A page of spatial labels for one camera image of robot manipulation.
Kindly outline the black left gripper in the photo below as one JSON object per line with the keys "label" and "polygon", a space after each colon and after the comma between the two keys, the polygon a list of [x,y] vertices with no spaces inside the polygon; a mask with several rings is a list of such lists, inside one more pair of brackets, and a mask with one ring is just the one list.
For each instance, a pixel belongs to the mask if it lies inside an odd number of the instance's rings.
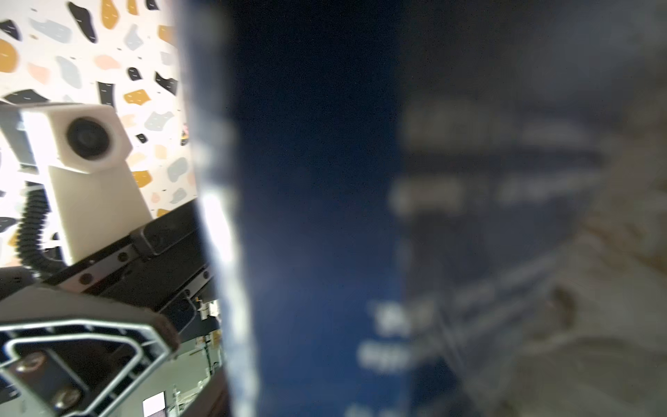
{"label": "black left gripper", "polygon": [[1,271],[1,378],[48,416],[109,416],[180,345],[213,290],[196,202],[38,281]]}

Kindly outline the blue Barilla rigatoni box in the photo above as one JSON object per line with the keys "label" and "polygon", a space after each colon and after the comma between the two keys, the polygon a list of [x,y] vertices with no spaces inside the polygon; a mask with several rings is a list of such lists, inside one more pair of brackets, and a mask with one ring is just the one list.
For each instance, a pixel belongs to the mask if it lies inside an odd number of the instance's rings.
{"label": "blue Barilla rigatoni box", "polygon": [[665,74],[665,2],[174,19],[228,358],[212,415],[487,415]]}

